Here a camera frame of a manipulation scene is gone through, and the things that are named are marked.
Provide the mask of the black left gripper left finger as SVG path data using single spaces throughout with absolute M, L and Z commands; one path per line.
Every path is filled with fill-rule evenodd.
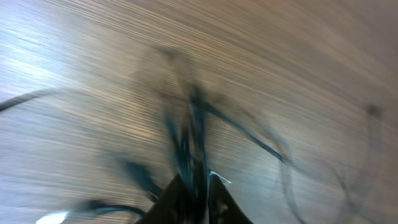
M 137 224 L 188 224 L 194 221 L 194 204 L 187 186 L 176 175 L 158 201 Z

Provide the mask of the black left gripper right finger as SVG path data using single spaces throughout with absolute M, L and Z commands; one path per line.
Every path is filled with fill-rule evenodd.
M 208 213 L 209 224 L 252 224 L 216 174 L 210 174 Z

